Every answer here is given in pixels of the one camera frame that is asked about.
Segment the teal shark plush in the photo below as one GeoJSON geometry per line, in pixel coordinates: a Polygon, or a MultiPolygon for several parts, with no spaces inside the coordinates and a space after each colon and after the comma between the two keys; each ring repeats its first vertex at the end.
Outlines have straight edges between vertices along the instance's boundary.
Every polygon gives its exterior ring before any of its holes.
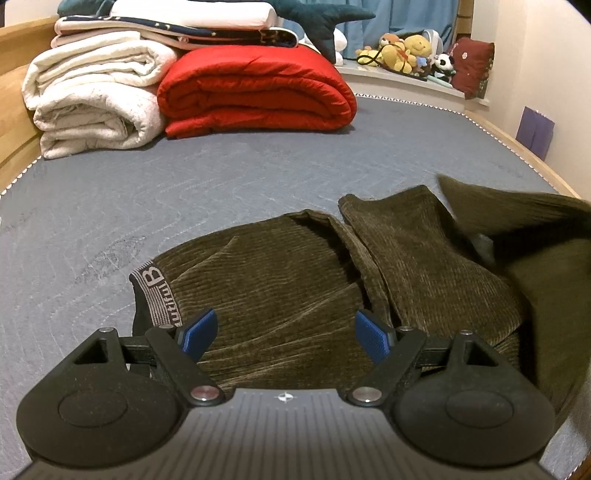
{"type": "Polygon", "coordinates": [[[373,19],[376,14],[353,5],[301,3],[297,0],[270,1],[276,14],[301,26],[318,52],[335,63],[335,27],[341,23],[373,19]]]}

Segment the red folded quilt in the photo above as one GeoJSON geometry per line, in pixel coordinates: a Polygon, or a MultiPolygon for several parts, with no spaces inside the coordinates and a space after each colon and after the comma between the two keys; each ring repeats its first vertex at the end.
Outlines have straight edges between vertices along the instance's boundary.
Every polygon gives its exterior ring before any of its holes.
{"type": "Polygon", "coordinates": [[[308,47],[214,46],[177,60],[157,90],[170,139],[243,130],[332,132],[356,117],[356,97],[308,47]]]}

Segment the white folded blanket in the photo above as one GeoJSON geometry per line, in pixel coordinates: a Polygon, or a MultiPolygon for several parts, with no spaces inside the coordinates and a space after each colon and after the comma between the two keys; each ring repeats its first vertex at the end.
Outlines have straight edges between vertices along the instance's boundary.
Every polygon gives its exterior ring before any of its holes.
{"type": "Polygon", "coordinates": [[[158,85],[177,60],[175,50],[134,31],[92,36],[36,56],[21,93],[42,132],[42,157],[151,142],[166,125],[158,85]]]}

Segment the dark red cushion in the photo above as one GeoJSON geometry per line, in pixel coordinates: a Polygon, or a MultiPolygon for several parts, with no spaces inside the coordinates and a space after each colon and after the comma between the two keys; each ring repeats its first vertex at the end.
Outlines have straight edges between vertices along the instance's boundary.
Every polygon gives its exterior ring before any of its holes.
{"type": "Polygon", "coordinates": [[[460,38],[450,51],[456,74],[452,86],[462,92],[466,100],[484,99],[495,57],[495,44],[460,38]]]}

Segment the wooden bed frame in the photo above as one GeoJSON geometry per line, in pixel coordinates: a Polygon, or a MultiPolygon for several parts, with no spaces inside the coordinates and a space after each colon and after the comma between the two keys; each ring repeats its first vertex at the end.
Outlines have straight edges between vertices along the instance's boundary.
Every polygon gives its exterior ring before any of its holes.
{"type": "MultiPolygon", "coordinates": [[[[28,64],[49,46],[55,16],[15,24],[1,29],[1,194],[6,195],[40,159],[41,132],[25,108],[21,84],[28,64]]],[[[493,137],[543,178],[556,192],[579,199],[581,196],[551,167],[529,152],[517,140],[469,109],[458,113],[493,137]]]]}

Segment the purple folder on wall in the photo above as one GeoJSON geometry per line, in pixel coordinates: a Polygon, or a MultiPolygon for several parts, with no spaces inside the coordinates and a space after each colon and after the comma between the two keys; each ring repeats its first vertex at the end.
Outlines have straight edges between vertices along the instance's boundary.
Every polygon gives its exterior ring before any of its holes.
{"type": "Polygon", "coordinates": [[[516,140],[539,159],[545,160],[554,134],[555,122],[525,106],[516,140]]]}

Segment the dark star-pattern folded blanket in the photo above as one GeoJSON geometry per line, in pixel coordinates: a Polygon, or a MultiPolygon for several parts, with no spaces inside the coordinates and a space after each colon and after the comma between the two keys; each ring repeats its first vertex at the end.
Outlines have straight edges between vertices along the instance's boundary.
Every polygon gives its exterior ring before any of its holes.
{"type": "Polygon", "coordinates": [[[297,34],[281,27],[253,30],[208,29],[180,26],[152,20],[119,16],[70,15],[59,18],[51,47],[56,48],[92,36],[132,31],[142,39],[153,40],[183,51],[214,45],[260,45],[297,47],[297,34]]]}

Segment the grey quilted mattress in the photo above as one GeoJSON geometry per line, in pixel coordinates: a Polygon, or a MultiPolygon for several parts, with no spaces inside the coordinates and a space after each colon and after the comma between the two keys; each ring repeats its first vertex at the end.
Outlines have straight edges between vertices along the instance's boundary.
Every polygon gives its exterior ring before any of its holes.
{"type": "Polygon", "coordinates": [[[1,475],[28,463],[22,397],[102,326],[129,334],[129,273],[184,241],[339,198],[380,199],[438,174],[555,192],[483,122],[363,96],[337,134],[250,132],[161,139],[29,166],[1,199],[1,475]]]}

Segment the white pillow on stack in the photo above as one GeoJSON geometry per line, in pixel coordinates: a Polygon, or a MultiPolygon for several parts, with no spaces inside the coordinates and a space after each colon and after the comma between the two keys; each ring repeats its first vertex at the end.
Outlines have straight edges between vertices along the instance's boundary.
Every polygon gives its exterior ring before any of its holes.
{"type": "Polygon", "coordinates": [[[283,25],[266,2],[117,0],[110,15],[207,29],[259,30],[283,25]]]}

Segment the yellow plush toy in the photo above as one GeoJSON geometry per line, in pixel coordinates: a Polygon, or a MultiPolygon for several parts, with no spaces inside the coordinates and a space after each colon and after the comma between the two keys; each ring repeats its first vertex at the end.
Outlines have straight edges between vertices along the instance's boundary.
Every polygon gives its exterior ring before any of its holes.
{"type": "Polygon", "coordinates": [[[430,73],[432,55],[432,42],[424,35],[401,38],[394,33],[386,33],[376,48],[366,46],[356,50],[356,63],[406,76],[425,77],[430,73]]]}

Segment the olive corduroy pants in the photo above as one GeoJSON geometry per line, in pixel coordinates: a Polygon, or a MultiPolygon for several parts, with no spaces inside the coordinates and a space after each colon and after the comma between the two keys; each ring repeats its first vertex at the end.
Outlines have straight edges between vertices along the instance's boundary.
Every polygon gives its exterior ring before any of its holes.
{"type": "Polygon", "coordinates": [[[225,389],[348,387],[370,367],[353,318],[471,330],[568,414],[590,366],[590,206],[447,176],[381,200],[186,241],[134,270],[132,331],[212,309],[204,367],[225,389]]]}

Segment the white plush toy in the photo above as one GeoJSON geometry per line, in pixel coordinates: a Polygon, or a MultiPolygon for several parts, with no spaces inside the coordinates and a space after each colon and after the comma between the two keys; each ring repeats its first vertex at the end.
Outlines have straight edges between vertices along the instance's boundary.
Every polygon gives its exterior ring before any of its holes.
{"type": "Polygon", "coordinates": [[[342,57],[342,52],[346,50],[348,46],[348,39],[344,33],[342,33],[339,28],[335,28],[334,31],[334,40],[335,40],[335,66],[342,66],[344,63],[344,57],[342,57]]]}

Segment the blue curtain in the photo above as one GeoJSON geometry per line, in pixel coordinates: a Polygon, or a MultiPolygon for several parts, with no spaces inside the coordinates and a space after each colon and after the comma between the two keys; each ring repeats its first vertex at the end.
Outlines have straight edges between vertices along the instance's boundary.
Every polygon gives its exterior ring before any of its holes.
{"type": "Polygon", "coordinates": [[[325,4],[352,5],[372,11],[376,17],[338,25],[348,40],[342,56],[355,59],[356,50],[375,47],[385,33],[420,34],[435,30],[445,47],[451,45],[459,0],[335,0],[325,4]]]}

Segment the panda plush toy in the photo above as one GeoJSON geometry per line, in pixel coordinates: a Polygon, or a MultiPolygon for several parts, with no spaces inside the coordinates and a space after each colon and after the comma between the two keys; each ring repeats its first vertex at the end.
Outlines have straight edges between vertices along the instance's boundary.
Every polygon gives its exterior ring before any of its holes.
{"type": "Polygon", "coordinates": [[[454,58],[447,53],[435,55],[432,63],[432,74],[438,80],[451,83],[456,75],[454,58]]]}

